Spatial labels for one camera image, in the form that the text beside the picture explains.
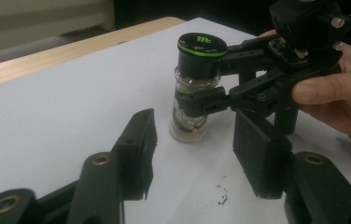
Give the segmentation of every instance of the black lid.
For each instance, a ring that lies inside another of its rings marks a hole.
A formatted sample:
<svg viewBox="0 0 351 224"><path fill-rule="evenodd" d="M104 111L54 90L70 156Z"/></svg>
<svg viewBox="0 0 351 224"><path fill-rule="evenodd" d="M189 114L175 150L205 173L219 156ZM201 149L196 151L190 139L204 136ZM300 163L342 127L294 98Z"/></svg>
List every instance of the black lid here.
<svg viewBox="0 0 351 224"><path fill-rule="evenodd" d="M222 39L189 33L178 39L178 70L182 77L209 79L218 75L219 63L228 47Z"/></svg>

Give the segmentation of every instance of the hand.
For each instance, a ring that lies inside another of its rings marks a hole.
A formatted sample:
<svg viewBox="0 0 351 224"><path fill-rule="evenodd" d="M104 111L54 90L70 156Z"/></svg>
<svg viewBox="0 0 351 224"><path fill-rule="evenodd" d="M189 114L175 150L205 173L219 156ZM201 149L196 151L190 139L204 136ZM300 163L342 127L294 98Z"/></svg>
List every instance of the hand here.
<svg viewBox="0 0 351 224"><path fill-rule="evenodd" d="M299 82L292 90L301 110L351 135L351 46L344 44L339 73Z"/></svg>

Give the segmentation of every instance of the white table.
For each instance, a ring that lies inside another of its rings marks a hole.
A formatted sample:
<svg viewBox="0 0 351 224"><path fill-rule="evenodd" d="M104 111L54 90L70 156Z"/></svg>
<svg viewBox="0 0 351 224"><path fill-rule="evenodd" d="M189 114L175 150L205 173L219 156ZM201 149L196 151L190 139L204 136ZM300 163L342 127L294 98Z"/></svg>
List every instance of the white table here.
<svg viewBox="0 0 351 224"><path fill-rule="evenodd" d="M40 198L78 179L87 157L110 150L132 115L152 107L154 179L146 201L125 203L126 223L287 223L284 201L256 198L232 152L233 112L210 116L202 142L170 135L176 41L188 32L228 45L253 37L196 19L0 84L0 192L28 188ZM289 139L294 151L329 157L351 182L346 135L300 113Z"/></svg>

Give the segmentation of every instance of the wooden edge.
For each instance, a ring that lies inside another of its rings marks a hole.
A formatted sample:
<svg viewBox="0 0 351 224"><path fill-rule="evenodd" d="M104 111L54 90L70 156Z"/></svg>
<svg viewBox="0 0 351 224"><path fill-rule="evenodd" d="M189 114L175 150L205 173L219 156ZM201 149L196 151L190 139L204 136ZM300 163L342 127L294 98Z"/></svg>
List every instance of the wooden edge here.
<svg viewBox="0 0 351 224"><path fill-rule="evenodd" d="M0 63L0 83L115 46L121 42L159 32L182 22L184 21L178 18L166 17Z"/></svg>

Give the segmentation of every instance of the screw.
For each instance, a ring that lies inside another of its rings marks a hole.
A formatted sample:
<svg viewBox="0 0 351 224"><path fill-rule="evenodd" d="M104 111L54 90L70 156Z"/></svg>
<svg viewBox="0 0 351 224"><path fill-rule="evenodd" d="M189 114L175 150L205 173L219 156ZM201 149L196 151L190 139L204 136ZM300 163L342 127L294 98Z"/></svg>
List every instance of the screw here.
<svg viewBox="0 0 351 224"><path fill-rule="evenodd" d="M333 28L340 29L344 26L344 20L339 17L335 17L332 19L330 24L332 25Z"/></svg>
<svg viewBox="0 0 351 224"><path fill-rule="evenodd" d="M300 59L303 59L307 55L309 55L309 51L307 49L295 49L295 53Z"/></svg>
<svg viewBox="0 0 351 224"><path fill-rule="evenodd" d="M341 41L336 41L333 43L332 48L336 50L342 50L344 47L344 44Z"/></svg>

